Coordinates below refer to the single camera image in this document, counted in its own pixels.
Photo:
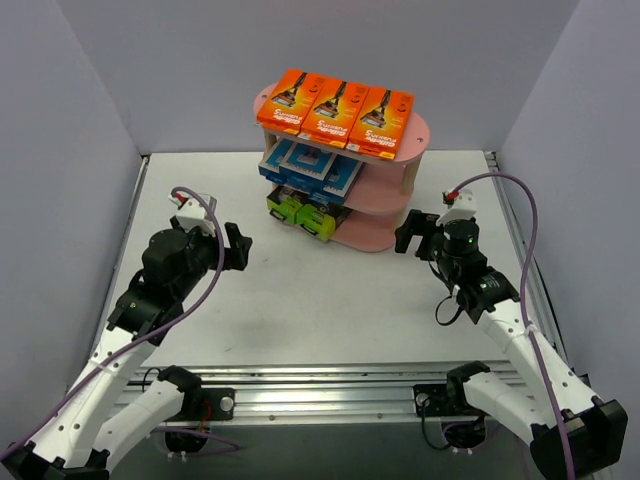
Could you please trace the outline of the small orange razor box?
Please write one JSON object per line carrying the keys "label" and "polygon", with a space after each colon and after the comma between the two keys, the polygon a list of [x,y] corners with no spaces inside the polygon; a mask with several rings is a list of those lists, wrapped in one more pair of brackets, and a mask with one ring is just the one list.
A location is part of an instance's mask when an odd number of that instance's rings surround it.
{"label": "small orange razor box", "polygon": [[410,118],[414,96],[384,87],[370,87],[345,149],[394,160]]}

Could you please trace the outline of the black green razor box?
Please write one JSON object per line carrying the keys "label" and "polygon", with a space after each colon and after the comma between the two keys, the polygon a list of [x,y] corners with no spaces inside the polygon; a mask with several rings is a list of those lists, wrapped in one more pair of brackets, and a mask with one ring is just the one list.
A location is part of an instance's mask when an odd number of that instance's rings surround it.
{"label": "black green razor box", "polygon": [[295,215],[295,222],[304,231],[322,242],[328,242],[352,210],[334,204],[306,203]]}
{"label": "black green razor box", "polygon": [[266,197],[269,215],[282,223],[296,225],[296,216],[307,199],[306,193],[279,185]]}

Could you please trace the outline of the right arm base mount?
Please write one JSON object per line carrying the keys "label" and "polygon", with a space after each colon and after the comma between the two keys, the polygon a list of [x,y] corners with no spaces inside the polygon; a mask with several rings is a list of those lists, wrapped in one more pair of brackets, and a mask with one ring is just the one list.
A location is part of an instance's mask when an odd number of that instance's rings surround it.
{"label": "right arm base mount", "polygon": [[[487,414],[449,398],[444,383],[415,384],[412,387],[415,414],[420,419],[422,437],[427,446],[437,452],[450,451],[473,454],[497,433],[487,426]],[[427,433],[428,419],[451,417],[441,426],[442,441],[435,444]]]}

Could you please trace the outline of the blue razor box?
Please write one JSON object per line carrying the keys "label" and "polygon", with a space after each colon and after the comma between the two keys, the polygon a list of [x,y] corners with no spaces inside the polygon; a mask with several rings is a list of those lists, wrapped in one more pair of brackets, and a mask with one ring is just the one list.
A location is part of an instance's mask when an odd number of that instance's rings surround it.
{"label": "blue razor box", "polygon": [[352,186],[358,179],[363,163],[356,159],[338,155],[329,170],[323,186],[310,193],[312,201],[321,204],[343,205]]}
{"label": "blue razor box", "polygon": [[279,172],[286,185],[317,191],[324,187],[335,160],[335,153],[294,143],[280,162]]}
{"label": "blue razor box", "polygon": [[262,161],[258,165],[259,173],[272,183],[284,184],[286,175],[281,172],[280,165],[293,145],[294,142],[289,139],[278,139],[264,154]]}

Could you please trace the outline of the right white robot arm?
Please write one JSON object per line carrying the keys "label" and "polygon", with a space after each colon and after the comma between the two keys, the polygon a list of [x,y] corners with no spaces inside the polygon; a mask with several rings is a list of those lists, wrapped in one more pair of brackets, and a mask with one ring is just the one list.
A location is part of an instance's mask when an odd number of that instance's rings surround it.
{"label": "right white robot arm", "polygon": [[499,347],[529,390],[519,393],[473,361],[448,372],[445,403],[455,412],[472,409],[493,417],[528,445],[547,479],[581,478],[617,463],[626,411],[616,400],[602,400],[526,322],[520,294],[480,252],[479,233],[473,218],[441,223],[416,209],[395,231],[398,253],[420,237],[416,257],[429,262],[458,311]]}

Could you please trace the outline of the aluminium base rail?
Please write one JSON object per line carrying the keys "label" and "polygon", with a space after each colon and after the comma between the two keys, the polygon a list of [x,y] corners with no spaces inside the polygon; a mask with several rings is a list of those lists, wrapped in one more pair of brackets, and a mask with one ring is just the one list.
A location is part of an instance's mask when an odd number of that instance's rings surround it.
{"label": "aluminium base rail", "polygon": [[407,423],[412,387],[444,383],[449,364],[194,367],[204,388],[236,391],[234,426]]}

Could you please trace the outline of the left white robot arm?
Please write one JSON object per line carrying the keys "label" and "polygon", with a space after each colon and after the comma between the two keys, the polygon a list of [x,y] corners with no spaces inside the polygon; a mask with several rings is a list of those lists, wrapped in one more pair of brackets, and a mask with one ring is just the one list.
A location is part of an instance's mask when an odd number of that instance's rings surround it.
{"label": "left white robot arm", "polygon": [[68,401],[26,440],[1,457],[15,479],[107,479],[122,458],[161,422],[194,417],[202,405],[200,378],[170,366],[133,403],[111,408],[141,364],[159,347],[183,303],[209,272],[242,271],[253,241],[224,225],[221,240],[205,227],[178,224],[155,233],[142,267],[107,320]]}

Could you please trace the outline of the pink three-tier shelf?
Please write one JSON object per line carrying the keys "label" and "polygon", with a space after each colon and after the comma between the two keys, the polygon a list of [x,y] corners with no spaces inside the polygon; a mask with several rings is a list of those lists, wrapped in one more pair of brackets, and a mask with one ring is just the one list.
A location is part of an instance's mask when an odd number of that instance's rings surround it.
{"label": "pink three-tier shelf", "polygon": [[[265,88],[254,102],[254,112],[262,106],[264,98],[272,92],[276,84]],[[363,163],[358,179],[340,206],[352,210],[348,218],[338,227],[329,240],[363,252],[381,252],[395,243],[394,231],[405,213],[414,190],[414,182],[422,156],[429,142],[429,128],[422,117],[411,112],[394,160],[362,155],[329,145],[302,140],[292,135],[259,125],[265,136],[264,154],[280,138],[294,143],[318,147]],[[307,203],[312,201],[312,191],[301,187],[290,187],[306,193]]]}

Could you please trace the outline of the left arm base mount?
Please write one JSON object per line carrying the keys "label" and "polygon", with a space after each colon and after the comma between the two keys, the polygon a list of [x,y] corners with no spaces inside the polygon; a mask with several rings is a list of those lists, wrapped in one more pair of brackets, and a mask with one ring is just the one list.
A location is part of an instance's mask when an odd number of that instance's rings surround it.
{"label": "left arm base mount", "polygon": [[231,440],[213,439],[212,425],[234,418],[236,391],[230,387],[204,388],[169,416],[160,425],[159,446],[174,455],[201,457],[235,452],[239,447]]}

